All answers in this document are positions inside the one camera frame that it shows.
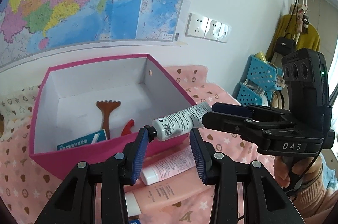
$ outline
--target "person's arm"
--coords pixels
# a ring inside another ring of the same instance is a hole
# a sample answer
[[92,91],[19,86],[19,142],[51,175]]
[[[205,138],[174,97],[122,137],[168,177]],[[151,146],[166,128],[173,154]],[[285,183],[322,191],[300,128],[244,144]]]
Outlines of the person's arm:
[[[298,162],[293,168],[293,173],[301,174],[309,165],[312,158]],[[321,157],[315,161],[307,174],[304,176],[304,184],[301,192],[293,204],[305,220],[306,224],[322,224],[331,209],[338,200],[338,192],[326,190],[323,183],[323,166]],[[288,168],[280,158],[275,159],[274,163],[275,179],[282,187],[287,187],[290,183]]]
[[325,189],[322,170],[302,185],[303,190],[293,202],[306,224],[322,224],[338,199],[337,191]]

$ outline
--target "red plastic object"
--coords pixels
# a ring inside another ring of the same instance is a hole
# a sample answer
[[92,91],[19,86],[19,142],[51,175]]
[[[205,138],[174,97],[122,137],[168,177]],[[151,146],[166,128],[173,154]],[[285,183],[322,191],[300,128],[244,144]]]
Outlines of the red plastic object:
[[124,126],[123,130],[122,130],[122,134],[121,136],[126,136],[128,134],[131,134],[131,128],[135,125],[135,122],[133,119],[130,119],[127,124]]

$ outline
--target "camera lens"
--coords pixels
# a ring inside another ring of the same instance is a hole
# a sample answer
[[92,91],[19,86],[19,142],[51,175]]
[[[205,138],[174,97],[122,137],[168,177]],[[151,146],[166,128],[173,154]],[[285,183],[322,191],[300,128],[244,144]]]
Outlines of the camera lens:
[[285,76],[285,78],[289,78],[289,76],[290,76],[290,72],[289,72],[288,67],[285,67],[284,76]]
[[305,65],[305,63],[301,64],[301,76],[303,76],[304,79],[307,79],[309,74],[308,67]]
[[292,65],[292,67],[291,67],[291,73],[292,73],[293,79],[296,80],[298,78],[298,69],[297,69],[296,64]]

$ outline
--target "pink box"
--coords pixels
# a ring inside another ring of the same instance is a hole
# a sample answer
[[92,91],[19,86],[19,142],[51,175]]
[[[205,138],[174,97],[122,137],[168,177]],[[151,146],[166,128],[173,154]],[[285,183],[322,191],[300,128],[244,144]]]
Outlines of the pink box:
[[[99,131],[102,113],[96,101],[121,105],[109,118],[111,139],[57,151],[57,145]],[[103,162],[122,152],[153,119],[196,103],[149,54],[110,56],[49,68],[41,84],[29,134],[29,156],[60,179],[79,162]],[[122,136],[133,119],[133,134]],[[149,143],[147,156],[183,142],[188,135]]]

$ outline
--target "wall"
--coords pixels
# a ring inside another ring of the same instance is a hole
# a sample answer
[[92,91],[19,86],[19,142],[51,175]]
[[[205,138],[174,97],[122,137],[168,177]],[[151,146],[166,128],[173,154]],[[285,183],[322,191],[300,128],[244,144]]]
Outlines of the wall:
[[330,68],[338,40],[338,9],[326,0],[308,0],[309,21],[320,36],[319,51],[325,56]]
[[209,68],[208,80],[232,93],[250,54],[266,51],[276,24],[294,0],[192,0],[190,12],[232,26],[227,44],[182,37],[181,46],[121,46],[65,52],[36,59],[0,74],[5,94],[39,84],[49,66],[105,55],[150,53],[162,65],[199,64]]

